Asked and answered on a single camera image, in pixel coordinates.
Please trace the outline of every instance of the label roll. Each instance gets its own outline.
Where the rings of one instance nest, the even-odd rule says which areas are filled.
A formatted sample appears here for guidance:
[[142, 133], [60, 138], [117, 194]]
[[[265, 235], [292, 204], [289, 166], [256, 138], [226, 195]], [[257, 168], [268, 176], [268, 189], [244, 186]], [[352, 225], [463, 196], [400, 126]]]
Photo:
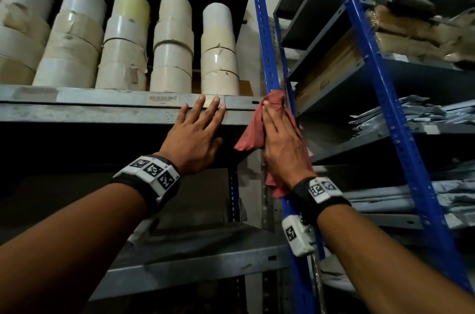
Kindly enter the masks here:
[[27, 7], [13, 2], [0, 2], [0, 25], [18, 30], [42, 47], [46, 45], [50, 27], [45, 20]]
[[63, 0], [59, 11], [67, 10], [86, 15], [100, 26], [104, 24], [106, 4], [104, 0]]
[[147, 72], [147, 55], [145, 49], [123, 39], [109, 40], [104, 44], [101, 65], [105, 63], [122, 63]]
[[151, 72], [150, 91], [191, 94], [191, 76], [180, 68], [163, 66]]
[[44, 49], [20, 31], [0, 26], [0, 55], [19, 61], [35, 71]]
[[150, 5], [147, 0], [114, 0], [112, 13], [140, 23], [146, 30], [150, 25]]
[[224, 47], [210, 49], [201, 55], [201, 72], [204, 74], [210, 71], [224, 70], [230, 71], [239, 77], [236, 54]]
[[31, 85], [35, 72], [19, 61], [0, 56], [0, 84]]
[[155, 26], [153, 35], [153, 50], [158, 45], [174, 43], [186, 47], [190, 53], [194, 53], [195, 37], [190, 27], [183, 25], [177, 20], [159, 21]]
[[191, 5], [188, 0], [161, 0], [159, 21], [178, 20], [191, 29]]
[[239, 95], [239, 77], [229, 71], [212, 71], [201, 75], [201, 93]]
[[95, 47], [97, 51], [101, 51], [104, 30], [97, 21], [84, 14], [67, 10], [60, 11], [56, 15], [53, 30], [80, 37]]
[[104, 43], [111, 39], [125, 39], [146, 48], [147, 30], [148, 27], [133, 19], [112, 15], [105, 27]]
[[95, 71], [95, 67], [90, 68], [74, 61], [57, 57], [43, 58], [33, 85], [91, 89], [94, 86]]
[[203, 10], [203, 31], [214, 26], [223, 26], [233, 31], [233, 19], [229, 7], [221, 3], [212, 3]]
[[236, 52], [236, 39], [232, 31], [223, 26], [213, 26], [201, 36], [201, 54], [215, 47], [224, 47]]
[[51, 31], [44, 58], [61, 58], [74, 61], [82, 66], [95, 68], [99, 53], [87, 41], [78, 36]]
[[193, 58], [190, 51], [178, 44], [161, 44], [155, 48], [153, 70], [163, 66], [175, 66], [191, 75]]
[[145, 91], [147, 78], [136, 66], [124, 63], [101, 63], [96, 89]]

